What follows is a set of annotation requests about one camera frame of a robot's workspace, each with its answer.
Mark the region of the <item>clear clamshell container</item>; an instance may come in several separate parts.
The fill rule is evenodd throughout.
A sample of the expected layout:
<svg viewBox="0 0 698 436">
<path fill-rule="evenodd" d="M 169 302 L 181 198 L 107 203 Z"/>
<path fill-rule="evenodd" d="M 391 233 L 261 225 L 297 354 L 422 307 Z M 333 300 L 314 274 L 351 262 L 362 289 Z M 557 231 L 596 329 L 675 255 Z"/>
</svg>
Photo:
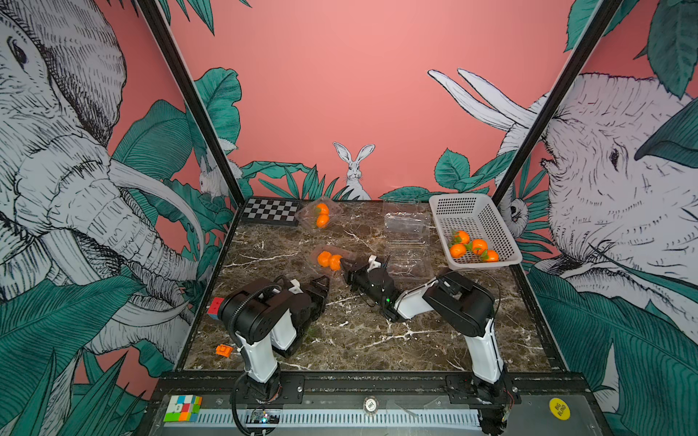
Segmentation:
<svg viewBox="0 0 698 436">
<path fill-rule="evenodd" d="M 387 245 L 390 257 L 387 271 L 398 279 L 429 279 L 434 276 L 429 249 L 425 243 Z"/>
<path fill-rule="evenodd" d="M 307 231 L 319 232 L 339 223 L 344 209 L 329 197 L 321 197 L 304 206 L 297 214 L 298 223 Z"/>
<path fill-rule="evenodd" d="M 334 276 L 341 273 L 341 261 L 355 261 L 356 253 L 334 245 L 318 245 L 307 254 L 306 259 L 314 273 Z"/>
<path fill-rule="evenodd" d="M 431 213 L 421 203 L 384 203 L 384 233 L 394 245 L 423 245 L 431 226 Z"/>
</svg>

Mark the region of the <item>orange with leaf centre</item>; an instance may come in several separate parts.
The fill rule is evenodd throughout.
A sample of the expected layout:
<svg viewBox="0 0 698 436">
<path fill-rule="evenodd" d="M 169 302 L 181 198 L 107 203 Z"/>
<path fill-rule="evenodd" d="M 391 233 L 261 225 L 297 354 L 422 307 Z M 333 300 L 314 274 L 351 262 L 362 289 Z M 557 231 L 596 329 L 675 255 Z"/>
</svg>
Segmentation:
<svg viewBox="0 0 698 436">
<path fill-rule="evenodd" d="M 475 239 L 471 243 L 471 251 L 473 254 L 482 256 L 488 250 L 488 243 L 483 239 Z"/>
</svg>

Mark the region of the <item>white perforated plastic basket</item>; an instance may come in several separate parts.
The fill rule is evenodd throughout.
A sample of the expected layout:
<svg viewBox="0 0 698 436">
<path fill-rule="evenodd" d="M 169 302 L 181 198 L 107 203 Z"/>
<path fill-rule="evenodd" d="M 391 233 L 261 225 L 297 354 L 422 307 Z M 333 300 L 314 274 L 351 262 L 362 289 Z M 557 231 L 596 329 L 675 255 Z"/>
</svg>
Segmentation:
<svg viewBox="0 0 698 436">
<path fill-rule="evenodd" d="M 487 194 L 440 194 L 429 199 L 433 222 L 451 270 L 491 269 L 519 265 L 523 261 L 514 237 Z M 460 258 L 450 253 L 458 231 L 469 233 L 472 240 L 484 240 L 499 255 L 497 262 L 485 262 L 472 252 Z"/>
</svg>

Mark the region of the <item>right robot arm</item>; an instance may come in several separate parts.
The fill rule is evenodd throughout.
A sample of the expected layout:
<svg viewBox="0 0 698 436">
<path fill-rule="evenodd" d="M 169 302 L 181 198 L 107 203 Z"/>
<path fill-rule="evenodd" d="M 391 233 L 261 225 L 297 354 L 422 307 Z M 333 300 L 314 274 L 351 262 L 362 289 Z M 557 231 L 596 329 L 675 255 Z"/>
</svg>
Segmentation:
<svg viewBox="0 0 698 436">
<path fill-rule="evenodd" d="M 494 334 L 496 300 L 478 283 L 447 270 L 408 291 L 396 287 L 387 267 L 378 261 L 341 261 L 345 283 L 363 294 L 392 323 L 436 312 L 465 337 L 477 381 L 495 385 L 505 373 L 505 363 Z"/>
</svg>

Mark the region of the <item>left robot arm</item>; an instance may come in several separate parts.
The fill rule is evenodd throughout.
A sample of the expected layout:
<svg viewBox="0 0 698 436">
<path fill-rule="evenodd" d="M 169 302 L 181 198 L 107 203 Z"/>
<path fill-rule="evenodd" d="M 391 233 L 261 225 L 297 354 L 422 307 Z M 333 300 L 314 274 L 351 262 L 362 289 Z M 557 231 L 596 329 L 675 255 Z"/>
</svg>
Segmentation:
<svg viewBox="0 0 698 436">
<path fill-rule="evenodd" d="M 223 299 L 217 318 L 241 352 L 247 376 L 270 383 L 279 372 L 276 356 L 293 355 L 309 327 L 325 312 L 330 278 L 300 283 L 284 275 L 260 278 Z"/>
</svg>

